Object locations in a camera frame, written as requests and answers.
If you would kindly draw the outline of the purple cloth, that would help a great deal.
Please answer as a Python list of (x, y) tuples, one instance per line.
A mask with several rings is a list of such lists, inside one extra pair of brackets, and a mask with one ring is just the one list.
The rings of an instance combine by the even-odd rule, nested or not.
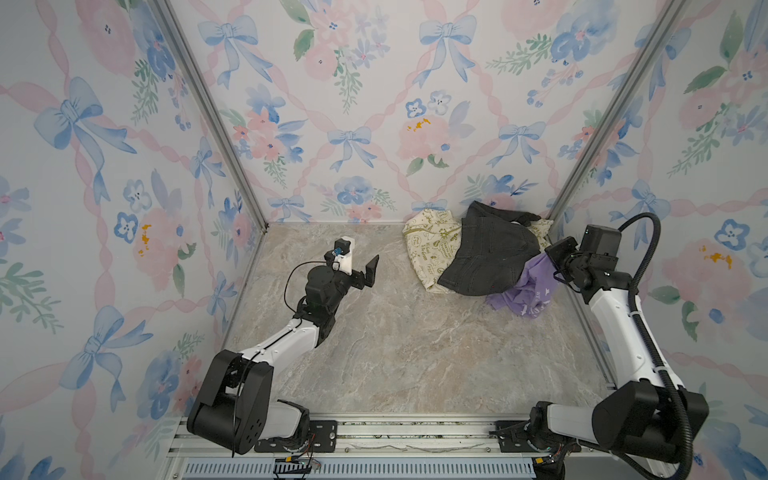
[(513, 287), (488, 295), (485, 303), (494, 310), (507, 308), (515, 315), (535, 319), (549, 306), (558, 285), (553, 262), (546, 253), (540, 253), (526, 262)]

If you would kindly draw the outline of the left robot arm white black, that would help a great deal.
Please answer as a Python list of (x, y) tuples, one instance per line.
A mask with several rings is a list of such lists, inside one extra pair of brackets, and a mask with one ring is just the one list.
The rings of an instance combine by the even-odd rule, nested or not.
[(299, 404), (272, 397), (273, 381), (330, 335), (342, 300), (352, 289), (375, 284), (380, 257), (362, 271), (353, 268), (354, 240), (341, 237), (319, 261), (310, 261), (304, 295), (276, 334), (254, 347), (216, 354), (187, 415), (187, 431), (244, 455), (261, 443), (286, 451), (311, 445), (310, 413)]

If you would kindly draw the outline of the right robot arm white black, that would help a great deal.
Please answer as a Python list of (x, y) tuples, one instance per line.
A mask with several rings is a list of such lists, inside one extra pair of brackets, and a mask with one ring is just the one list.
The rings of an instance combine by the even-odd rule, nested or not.
[(620, 272), (623, 230), (588, 225), (580, 241), (567, 237), (546, 251), (556, 276), (575, 287), (598, 320), (615, 367), (616, 389), (593, 408), (540, 402), (525, 429), (540, 450), (577, 441), (620, 456), (684, 468), (709, 415), (703, 395), (687, 390), (653, 337), (639, 298), (639, 281), (655, 253), (655, 231), (635, 274)]

